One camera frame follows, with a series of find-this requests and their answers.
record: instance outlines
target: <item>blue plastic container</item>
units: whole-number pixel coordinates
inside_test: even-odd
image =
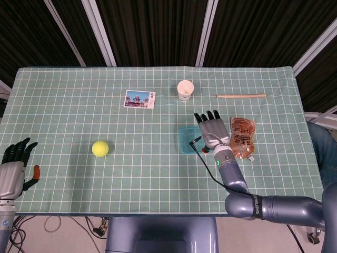
[[[198,126],[186,126],[183,128],[179,128],[180,152],[182,154],[195,154],[189,143],[199,136],[201,136],[201,132]],[[202,148],[205,147],[204,139],[201,139],[200,141],[195,143],[194,146],[200,154],[203,153]]]

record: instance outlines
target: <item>wooden stick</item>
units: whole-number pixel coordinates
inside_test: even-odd
[[[249,99],[249,98],[265,98],[267,94],[259,93],[259,94],[236,94],[236,95],[216,95],[217,98],[222,99]]]

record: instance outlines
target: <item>jeans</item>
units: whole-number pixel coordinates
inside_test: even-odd
[[[307,122],[320,169],[323,188],[337,182],[337,142],[328,130],[320,125]]]

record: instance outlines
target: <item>white paper cup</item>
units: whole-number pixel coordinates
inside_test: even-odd
[[[181,101],[187,101],[190,99],[192,92],[194,90],[194,85],[189,80],[182,80],[177,86],[178,98]]]

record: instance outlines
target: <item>gray robot arm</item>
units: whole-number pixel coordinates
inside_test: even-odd
[[[0,165],[0,253],[4,253],[11,233],[16,207],[14,200],[22,191],[36,184],[39,180],[39,167],[34,167],[34,176],[24,182],[25,170],[30,153],[37,142],[26,147],[30,138],[9,146]]]
[[[337,252],[337,182],[323,193],[323,204],[319,201],[298,196],[257,196],[251,194],[236,162],[232,149],[228,146],[229,136],[219,113],[214,116],[194,114],[206,146],[214,149],[213,155],[223,183],[230,189],[226,198],[227,212],[237,218],[261,218],[276,223],[301,225],[325,229],[322,252]]]

